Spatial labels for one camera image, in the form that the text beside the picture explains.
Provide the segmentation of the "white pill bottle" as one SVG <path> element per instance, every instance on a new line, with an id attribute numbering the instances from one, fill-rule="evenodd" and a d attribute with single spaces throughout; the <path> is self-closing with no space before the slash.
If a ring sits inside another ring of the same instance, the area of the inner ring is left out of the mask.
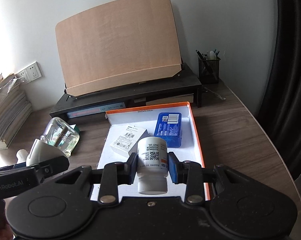
<path id="1" fill-rule="evenodd" d="M 165 194 L 168 176 L 168 152 L 164 139 L 146 137 L 137 144 L 139 194 Z"/>

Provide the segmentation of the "green white small box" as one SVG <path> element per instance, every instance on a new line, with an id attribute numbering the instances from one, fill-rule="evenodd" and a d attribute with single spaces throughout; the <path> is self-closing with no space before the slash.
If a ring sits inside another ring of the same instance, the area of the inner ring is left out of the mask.
<path id="1" fill-rule="evenodd" d="M 70 127 L 71 127 L 72 129 L 74 129 L 77 133 L 80 132 L 80 129 L 79 129 L 79 127 L 78 127 L 76 124 L 70 125 Z"/>

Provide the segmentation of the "blue plastic case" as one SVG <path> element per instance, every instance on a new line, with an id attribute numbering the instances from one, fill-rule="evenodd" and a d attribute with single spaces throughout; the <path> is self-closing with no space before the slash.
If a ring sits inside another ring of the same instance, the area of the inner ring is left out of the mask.
<path id="1" fill-rule="evenodd" d="M 168 148 L 179 148 L 182 145 L 182 114 L 160 113 L 154 136 L 164 139 Z"/>

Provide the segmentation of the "black monitor riser shelf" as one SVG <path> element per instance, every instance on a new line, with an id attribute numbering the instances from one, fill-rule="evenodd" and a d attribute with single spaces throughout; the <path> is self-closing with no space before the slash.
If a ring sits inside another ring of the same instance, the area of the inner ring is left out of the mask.
<path id="1" fill-rule="evenodd" d="M 202 91 L 202 84 L 196 74 L 186 63 L 183 63 L 182 70 L 173 77 L 119 86 L 78 97 L 64 93 L 51 109 L 50 116 L 67 121 L 69 120 L 66 115 L 68 112 L 88 107 L 124 102 L 125 107 L 130 108 L 144 106 L 147 102 L 154 100 L 188 94 L 193 96 L 193 103 L 201 107 Z"/>

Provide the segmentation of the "white wall socket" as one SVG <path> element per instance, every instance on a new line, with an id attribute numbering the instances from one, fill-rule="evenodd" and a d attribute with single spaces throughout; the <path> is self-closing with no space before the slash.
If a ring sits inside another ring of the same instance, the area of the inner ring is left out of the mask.
<path id="1" fill-rule="evenodd" d="M 21 70 L 20 72 L 16 73 L 15 76 L 19 80 L 19 83 L 23 85 L 31 82 L 27 69 Z"/>
<path id="2" fill-rule="evenodd" d="M 33 64 L 26 67 L 26 72 L 28 74 L 29 80 L 34 81 L 40 77 L 42 77 L 41 70 L 39 67 L 39 64 L 37 61 L 35 61 Z"/>

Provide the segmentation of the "small white carton box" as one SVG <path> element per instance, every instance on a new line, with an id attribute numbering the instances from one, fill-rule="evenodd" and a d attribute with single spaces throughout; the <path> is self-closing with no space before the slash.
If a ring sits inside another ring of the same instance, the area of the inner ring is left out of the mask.
<path id="1" fill-rule="evenodd" d="M 137 143 L 149 137 L 147 129 L 137 126 L 120 126 L 115 128 L 115 138 L 111 141 L 111 149 L 124 157 L 137 152 Z"/>

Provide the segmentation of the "blue red book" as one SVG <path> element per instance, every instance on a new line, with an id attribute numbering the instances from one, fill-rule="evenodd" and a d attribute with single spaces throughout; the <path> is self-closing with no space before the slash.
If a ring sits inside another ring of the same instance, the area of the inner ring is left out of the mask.
<path id="1" fill-rule="evenodd" d="M 78 118 L 81 116 L 93 115 L 93 114 L 97 114 L 97 113 L 103 113 L 106 111 L 123 109 L 123 108 L 125 108 L 125 103 L 119 102 L 119 103 L 112 103 L 112 104 L 108 104 L 108 105 L 88 107 L 85 109 L 68 112 L 66 115 L 69 119 L 72 119 L 72 118 Z"/>

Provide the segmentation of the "stack of books and papers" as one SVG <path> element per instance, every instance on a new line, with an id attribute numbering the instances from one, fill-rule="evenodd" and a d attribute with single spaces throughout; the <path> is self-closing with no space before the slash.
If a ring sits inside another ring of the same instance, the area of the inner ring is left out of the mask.
<path id="1" fill-rule="evenodd" d="M 0 150 L 7 149 L 17 132 L 32 113 L 32 104 L 19 77 L 0 76 Z"/>

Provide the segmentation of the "white spray bottle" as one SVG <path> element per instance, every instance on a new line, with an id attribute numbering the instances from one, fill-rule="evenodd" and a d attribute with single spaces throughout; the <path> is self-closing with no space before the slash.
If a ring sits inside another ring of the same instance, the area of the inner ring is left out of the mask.
<path id="1" fill-rule="evenodd" d="M 29 152 L 25 149 L 20 149 L 16 153 L 17 164 L 24 163 L 26 166 L 38 164 L 60 156 L 65 157 L 65 154 L 59 148 L 39 139 L 35 139 Z"/>

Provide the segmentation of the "wooden book stand board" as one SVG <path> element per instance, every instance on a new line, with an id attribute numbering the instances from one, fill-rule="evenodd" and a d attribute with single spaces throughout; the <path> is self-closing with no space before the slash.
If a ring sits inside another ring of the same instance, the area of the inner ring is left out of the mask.
<path id="1" fill-rule="evenodd" d="M 171 0 L 116 0 L 55 27 L 67 94 L 172 77 L 182 59 Z"/>

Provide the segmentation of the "clear glass bottle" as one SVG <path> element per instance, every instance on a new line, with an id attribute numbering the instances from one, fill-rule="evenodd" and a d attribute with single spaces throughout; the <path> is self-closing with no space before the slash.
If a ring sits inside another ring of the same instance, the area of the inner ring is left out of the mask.
<path id="1" fill-rule="evenodd" d="M 40 140 L 59 148 L 68 158 L 80 139 L 79 133 L 59 117 L 52 118 Z"/>

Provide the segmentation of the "black mesh pen holder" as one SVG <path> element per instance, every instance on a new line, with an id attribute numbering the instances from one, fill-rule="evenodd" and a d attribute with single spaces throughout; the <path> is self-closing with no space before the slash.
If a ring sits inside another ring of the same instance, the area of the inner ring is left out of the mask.
<path id="1" fill-rule="evenodd" d="M 219 83 L 219 50 L 210 50 L 206 54 L 196 50 L 198 57 L 198 77 L 203 85 Z"/>

